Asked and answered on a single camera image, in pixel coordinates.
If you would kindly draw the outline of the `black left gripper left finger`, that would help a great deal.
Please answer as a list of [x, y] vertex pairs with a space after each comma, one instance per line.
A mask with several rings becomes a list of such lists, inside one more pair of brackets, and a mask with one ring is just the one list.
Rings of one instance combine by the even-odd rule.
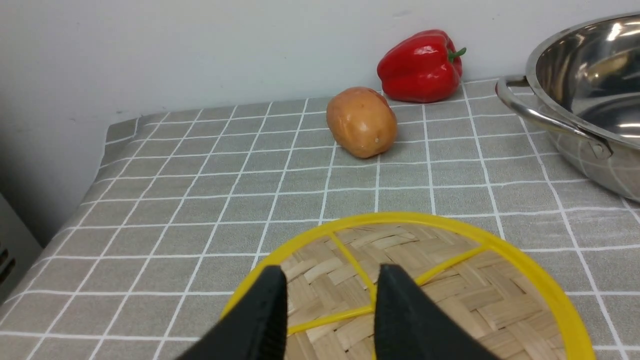
[[285, 273], [267, 265], [236, 303], [179, 360], [283, 360], [288, 333]]

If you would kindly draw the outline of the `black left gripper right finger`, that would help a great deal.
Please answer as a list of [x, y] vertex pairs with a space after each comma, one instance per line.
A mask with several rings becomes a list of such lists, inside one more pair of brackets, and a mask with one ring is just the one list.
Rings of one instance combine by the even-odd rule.
[[380, 266], [374, 311], [377, 360], [496, 360], [397, 264]]

